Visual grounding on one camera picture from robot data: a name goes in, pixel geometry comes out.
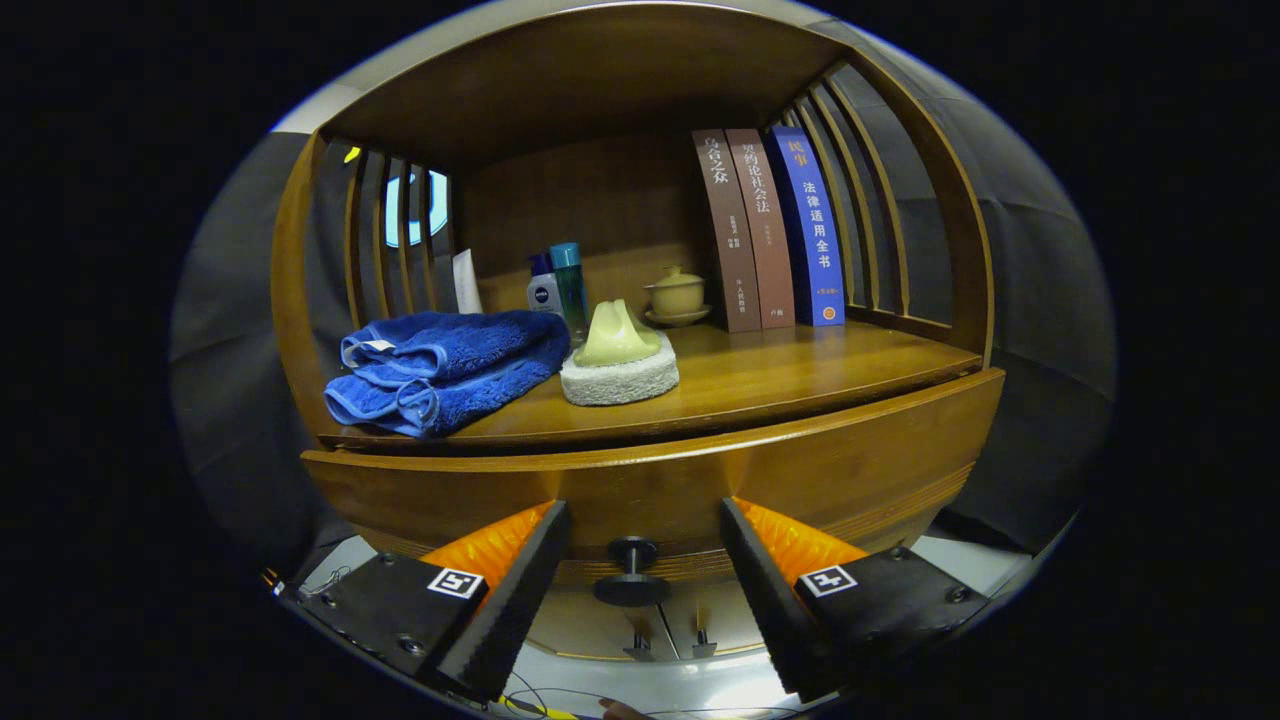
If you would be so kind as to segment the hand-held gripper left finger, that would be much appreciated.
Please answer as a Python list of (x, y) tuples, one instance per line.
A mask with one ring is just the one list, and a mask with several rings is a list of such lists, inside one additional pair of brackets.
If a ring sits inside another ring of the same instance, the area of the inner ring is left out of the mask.
[[(497, 579), (422, 556), (539, 509)], [(285, 551), (285, 607), (364, 670), (442, 701), (503, 693), (532, 620), (570, 551), (566, 500), (337, 500)]]

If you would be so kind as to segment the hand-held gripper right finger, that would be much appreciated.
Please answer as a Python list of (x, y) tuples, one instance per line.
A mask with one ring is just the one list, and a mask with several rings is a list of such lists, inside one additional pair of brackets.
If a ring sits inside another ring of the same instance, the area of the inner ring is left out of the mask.
[(989, 598), (910, 548), (867, 552), (742, 498), (719, 533), (783, 688), (864, 691), (959, 633)]

